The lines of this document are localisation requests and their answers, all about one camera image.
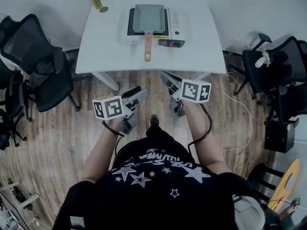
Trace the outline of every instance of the white cube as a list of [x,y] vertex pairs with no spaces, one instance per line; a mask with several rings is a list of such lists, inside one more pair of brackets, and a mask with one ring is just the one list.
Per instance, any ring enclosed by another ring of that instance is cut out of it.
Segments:
[[180,98],[203,103],[209,101],[211,84],[201,80],[183,80],[181,84]]
[[96,118],[110,120],[123,116],[124,106],[121,96],[104,96],[93,100]]

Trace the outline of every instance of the wooden handle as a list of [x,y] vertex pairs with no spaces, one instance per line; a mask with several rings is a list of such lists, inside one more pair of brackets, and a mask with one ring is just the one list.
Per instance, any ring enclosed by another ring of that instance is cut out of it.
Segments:
[[150,61],[152,57],[153,34],[145,33],[145,61]]

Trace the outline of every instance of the black cable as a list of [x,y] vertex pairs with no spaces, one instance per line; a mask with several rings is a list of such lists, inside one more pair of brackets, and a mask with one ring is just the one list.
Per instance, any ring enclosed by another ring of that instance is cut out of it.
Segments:
[[207,110],[206,110],[206,108],[204,107],[204,105],[203,105],[203,104],[200,104],[200,105],[201,105],[202,110],[205,112],[205,114],[207,115],[207,117],[208,117],[208,119],[209,119],[209,122],[210,122],[210,124],[209,124],[209,129],[208,129],[208,131],[207,131],[202,137],[200,137],[199,139],[197,139],[197,140],[195,140],[195,141],[192,141],[191,143],[188,144],[188,150],[189,150],[189,153],[190,153],[190,154],[192,154],[192,153],[191,153],[190,146],[193,145],[193,144],[195,144],[195,143],[197,143],[197,142],[199,142],[199,141],[201,141],[202,139],[205,139],[205,138],[209,135],[209,133],[210,133],[210,131],[211,131],[211,129],[212,129],[212,118],[210,117],[210,115],[209,115],[209,113],[207,112]]
[[[111,129],[107,124],[106,124],[106,122],[105,121],[102,121],[102,124],[104,125],[104,127],[106,127],[108,130],[110,130],[112,133],[114,133],[115,135],[118,135],[118,136],[121,136],[121,138],[120,139],[122,139],[123,137],[124,137],[124,135],[123,134],[121,134],[121,133],[119,133],[119,132],[117,132],[117,131],[115,131],[115,130],[113,130],[113,129]],[[116,151],[116,147],[117,147],[117,145],[118,145],[118,143],[119,143],[119,141],[120,141],[120,139],[116,142],[116,145],[115,145],[115,156],[117,156],[117,151]]]

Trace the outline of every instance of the cable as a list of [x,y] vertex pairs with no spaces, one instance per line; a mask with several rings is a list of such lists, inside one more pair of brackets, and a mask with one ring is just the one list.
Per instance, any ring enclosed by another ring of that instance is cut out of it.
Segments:
[[[289,200],[288,200],[288,201],[284,201],[284,200],[281,200],[281,199],[270,200],[270,201],[266,201],[266,202],[269,203],[269,202],[275,202],[275,201],[278,201],[278,202],[285,202],[285,203],[288,203],[288,204],[291,204],[291,203],[292,203],[292,202],[289,201]],[[304,209],[304,210],[307,210],[307,208],[304,207],[304,206],[302,206],[302,205],[300,205],[299,208],[302,208],[302,209]]]
[[120,140],[123,138],[123,136],[119,137],[119,139],[117,140],[116,144],[115,144],[115,156],[117,156],[117,151],[116,151],[116,148],[117,148],[117,145],[119,144]]
[[250,118],[250,136],[249,136],[249,138],[248,138],[248,142],[246,143],[246,145],[244,145],[244,146],[242,146],[242,147],[239,147],[239,148],[230,148],[230,149],[225,149],[225,150],[223,151],[223,153],[224,153],[224,152],[226,152],[226,151],[230,151],[230,150],[237,150],[237,149],[241,149],[241,148],[246,147],[246,146],[249,144],[250,139],[251,139],[251,135],[252,135],[252,133],[253,133],[252,118],[251,118],[251,115],[250,115],[250,113],[249,113],[248,108],[247,108],[247,107],[246,107],[246,106],[245,106],[243,103],[241,103],[240,101],[236,101],[236,100],[234,100],[233,98],[231,98],[229,95],[227,95],[227,94],[224,92],[224,90],[223,90],[223,86],[222,86],[222,78],[223,78],[224,76],[231,77],[231,78],[233,78],[235,81],[236,81],[236,79],[235,79],[233,76],[228,75],[228,74],[224,74],[224,75],[222,75],[222,76],[221,76],[221,79],[220,79],[221,89],[222,89],[223,94],[224,94],[224,95],[226,95],[226,96],[227,96],[229,99],[233,100],[234,102],[238,102],[238,103],[240,103],[241,105],[243,105],[243,106],[246,108],[246,110],[247,110],[247,112],[248,112],[248,115],[249,115],[249,118]]
[[203,109],[203,111],[205,112],[205,114],[207,115],[207,117],[208,117],[208,119],[209,119],[209,122],[210,122],[210,124],[209,124],[209,129],[208,129],[208,131],[207,131],[202,137],[200,137],[199,139],[197,139],[197,140],[195,140],[195,141],[192,141],[191,143],[188,144],[188,150],[189,150],[189,153],[190,153],[190,154],[192,154],[192,153],[191,153],[190,146],[193,145],[193,144],[195,144],[195,143],[197,143],[197,142],[199,142],[199,141],[201,141],[202,139],[205,139],[205,138],[209,135],[209,133],[210,133],[210,131],[211,131],[211,129],[212,129],[212,125],[213,125],[213,124],[212,124],[212,118],[210,117],[210,115],[209,115],[209,113],[207,112],[206,108],[204,107],[203,104],[200,104],[200,105],[201,105],[201,108]]
[[120,136],[120,138],[117,140],[117,142],[116,142],[116,144],[115,144],[115,148],[114,148],[114,149],[115,149],[115,156],[117,156],[117,151],[116,151],[117,145],[119,144],[119,141],[120,141],[123,137],[125,137],[125,136],[124,136],[123,134],[121,134],[121,133],[119,133],[119,132],[117,132],[117,131],[111,129],[111,128],[106,124],[105,121],[102,121],[102,124],[104,125],[104,127],[106,127],[108,130],[110,130],[112,133],[114,133],[115,135]]
[[121,136],[121,137],[124,137],[124,135],[123,134],[121,134],[121,133],[119,133],[119,132],[117,132],[117,131],[115,131],[115,130],[113,130],[113,129],[111,129],[107,124],[106,124],[106,122],[105,121],[102,121],[102,124],[104,125],[104,127],[106,127],[108,130],[110,130],[112,133],[114,133],[115,135],[118,135],[118,136]]

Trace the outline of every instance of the black box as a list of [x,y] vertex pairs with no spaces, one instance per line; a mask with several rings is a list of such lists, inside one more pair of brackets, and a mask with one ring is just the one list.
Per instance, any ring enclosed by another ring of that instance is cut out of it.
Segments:
[[280,125],[274,121],[265,128],[264,148],[286,153],[294,146],[294,124]]

